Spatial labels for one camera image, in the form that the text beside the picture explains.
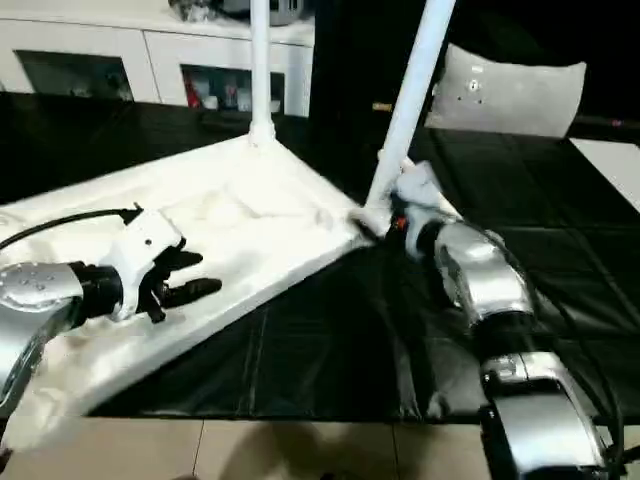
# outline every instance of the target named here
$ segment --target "cabinet door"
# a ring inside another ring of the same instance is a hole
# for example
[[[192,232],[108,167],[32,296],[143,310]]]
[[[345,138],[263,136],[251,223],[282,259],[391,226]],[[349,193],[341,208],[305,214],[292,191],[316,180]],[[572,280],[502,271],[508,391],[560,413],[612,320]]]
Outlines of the cabinet door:
[[[158,102],[139,30],[0,20],[7,91]]]
[[[145,32],[162,103],[251,110],[249,40]],[[307,117],[313,48],[272,44],[271,108]]]

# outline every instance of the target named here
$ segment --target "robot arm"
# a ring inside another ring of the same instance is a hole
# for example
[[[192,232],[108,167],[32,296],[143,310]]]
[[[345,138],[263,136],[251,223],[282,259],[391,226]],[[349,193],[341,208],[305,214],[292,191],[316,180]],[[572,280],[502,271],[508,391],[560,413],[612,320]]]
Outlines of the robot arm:
[[[119,322],[137,312],[152,322],[171,308],[221,288],[196,279],[169,288],[172,271],[195,265],[199,254],[182,251],[186,240],[156,211],[143,211],[124,228],[99,265],[23,263],[0,270],[0,419],[18,405],[45,344],[88,318]]]
[[[405,247],[417,259],[433,255],[446,296],[469,320],[489,403],[481,419],[493,477],[608,478],[604,443],[571,374],[554,353],[536,351],[523,328],[535,321],[532,299],[502,240],[441,212],[433,183],[412,175],[424,172],[398,182]]]

